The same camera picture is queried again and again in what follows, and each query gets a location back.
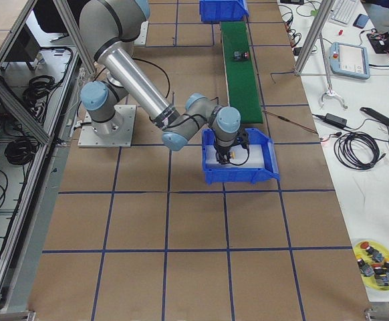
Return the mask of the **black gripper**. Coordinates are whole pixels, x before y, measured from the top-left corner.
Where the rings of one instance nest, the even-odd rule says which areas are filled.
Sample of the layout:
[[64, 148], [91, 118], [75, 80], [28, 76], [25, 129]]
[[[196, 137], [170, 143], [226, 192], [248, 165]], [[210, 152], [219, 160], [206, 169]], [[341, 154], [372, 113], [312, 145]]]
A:
[[229, 146], [221, 146], [217, 142], [214, 143], [214, 148], [216, 150], [216, 160], [221, 165], [227, 165], [231, 163], [231, 148], [237, 146], [237, 143], [234, 142]]

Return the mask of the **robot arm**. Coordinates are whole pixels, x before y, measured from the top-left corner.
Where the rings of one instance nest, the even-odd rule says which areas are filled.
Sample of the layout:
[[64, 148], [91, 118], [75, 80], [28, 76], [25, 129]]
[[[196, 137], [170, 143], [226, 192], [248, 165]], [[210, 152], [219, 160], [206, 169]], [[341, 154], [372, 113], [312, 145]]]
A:
[[241, 115], [236, 108], [215, 104], [202, 94], [193, 94], [181, 114], [134, 62], [134, 40], [150, 17], [147, 1], [88, 1], [81, 10], [79, 27], [90, 57], [102, 64], [108, 75], [104, 81], [87, 83], [81, 101], [99, 135], [112, 134], [122, 125], [115, 105], [131, 95], [163, 131], [163, 143], [180, 150], [207, 125], [215, 134], [217, 162], [231, 161], [231, 147], [241, 144]]

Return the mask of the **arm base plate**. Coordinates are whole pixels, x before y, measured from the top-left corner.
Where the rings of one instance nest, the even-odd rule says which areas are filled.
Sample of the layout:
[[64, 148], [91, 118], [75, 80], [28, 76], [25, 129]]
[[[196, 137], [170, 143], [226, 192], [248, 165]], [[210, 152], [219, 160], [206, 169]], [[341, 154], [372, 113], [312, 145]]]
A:
[[140, 26], [140, 34], [135, 39], [134, 45], [135, 46], [145, 46], [146, 40], [148, 35], [148, 21], [144, 21]]
[[83, 126], [78, 140], [81, 148], [130, 148], [136, 118], [135, 105], [115, 105], [114, 117], [105, 123], [92, 121], [90, 113], [86, 112], [84, 122], [91, 124]]

